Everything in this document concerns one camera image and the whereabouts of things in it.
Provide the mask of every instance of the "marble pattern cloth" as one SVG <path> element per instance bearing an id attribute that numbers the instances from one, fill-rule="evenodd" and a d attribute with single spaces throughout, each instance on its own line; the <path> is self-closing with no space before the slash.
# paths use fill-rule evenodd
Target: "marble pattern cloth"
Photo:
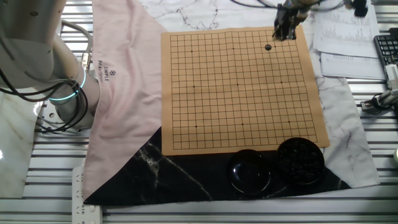
<path id="1" fill-rule="evenodd" d="M 141 3 L 157 22 L 171 32 L 273 26 L 276 14 L 272 9 L 247 8 L 231 1 L 141 0 Z M 322 149 L 326 167 L 331 172 L 327 173 L 328 178 L 325 178 L 320 188 L 297 191 L 279 183 L 271 193 L 260 198 L 315 194 L 379 184 L 347 81 L 344 78 L 325 78 L 320 73 L 320 54 L 312 48 L 314 24 L 314 16 L 311 15 L 303 26 L 331 141 L 330 147 Z M 88 197 L 86 202 L 101 205 L 143 205 L 247 199 L 230 192 L 230 189 L 224 192 L 215 190 L 215 185 L 227 183 L 222 169 L 230 154 L 164 157 L 160 152 L 158 131 L 114 177 Z M 272 152 L 263 153 L 268 158 L 273 157 Z"/>
<path id="2" fill-rule="evenodd" d="M 272 1 L 273 4 L 283 2 L 284 0 Z M 169 32 L 273 26 L 276 15 L 273 9 L 244 7 L 231 1 L 141 0 L 141 3 Z M 326 78 L 321 74 L 320 53 L 313 49 L 313 14 L 303 23 L 303 28 L 331 142 L 324 153 L 326 166 L 350 187 L 380 184 L 358 109 L 346 79 Z"/>
<path id="3" fill-rule="evenodd" d="M 0 198 L 21 198 L 40 103 L 0 93 Z"/>

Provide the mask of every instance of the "black marble fabric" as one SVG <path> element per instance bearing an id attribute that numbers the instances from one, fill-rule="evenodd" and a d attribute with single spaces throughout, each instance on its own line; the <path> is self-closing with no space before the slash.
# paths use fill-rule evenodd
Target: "black marble fabric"
<path id="1" fill-rule="evenodd" d="M 161 130 L 111 179 L 87 198 L 94 205 L 153 205 L 172 202 L 214 200 L 253 200 L 308 195 L 349 189 L 329 169 L 309 186 L 290 185 L 281 179 L 272 164 L 271 186 L 263 194 L 239 194 L 227 178 L 227 165 L 233 153 L 192 156 L 163 156 Z M 261 152 L 271 162 L 276 151 Z"/>

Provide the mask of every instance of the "paper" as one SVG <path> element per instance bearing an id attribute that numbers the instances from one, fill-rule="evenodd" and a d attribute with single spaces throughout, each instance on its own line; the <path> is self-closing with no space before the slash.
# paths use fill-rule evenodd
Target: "paper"
<path id="1" fill-rule="evenodd" d="M 322 75 L 324 76 L 376 80 L 386 79 L 378 58 L 322 53 L 321 61 Z"/>
<path id="2" fill-rule="evenodd" d="M 329 146 L 303 29 L 284 42 L 273 30 L 162 34 L 164 155 L 276 150 L 292 137 Z"/>
<path id="3" fill-rule="evenodd" d="M 320 8 L 337 5 L 340 0 L 323 1 Z M 314 47 L 321 52 L 378 58 L 373 44 L 379 35 L 374 6 L 368 1 L 369 11 L 365 18 L 356 17 L 354 10 L 345 7 L 318 12 Z"/>

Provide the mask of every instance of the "grid lines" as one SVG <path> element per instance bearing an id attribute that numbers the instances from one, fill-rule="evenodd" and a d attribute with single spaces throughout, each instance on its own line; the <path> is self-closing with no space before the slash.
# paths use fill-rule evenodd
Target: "grid lines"
<path id="1" fill-rule="evenodd" d="M 174 149 L 317 142 L 295 40 L 231 31 L 171 35 L 170 46 Z"/>

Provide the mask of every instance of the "power strip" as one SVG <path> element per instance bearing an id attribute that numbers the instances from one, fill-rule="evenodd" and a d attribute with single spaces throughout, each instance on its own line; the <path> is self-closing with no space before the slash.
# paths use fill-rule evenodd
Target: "power strip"
<path id="1" fill-rule="evenodd" d="M 83 204 L 83 167 L 72 171 L 72 224 L 102 224 L 99 205 Z"/>

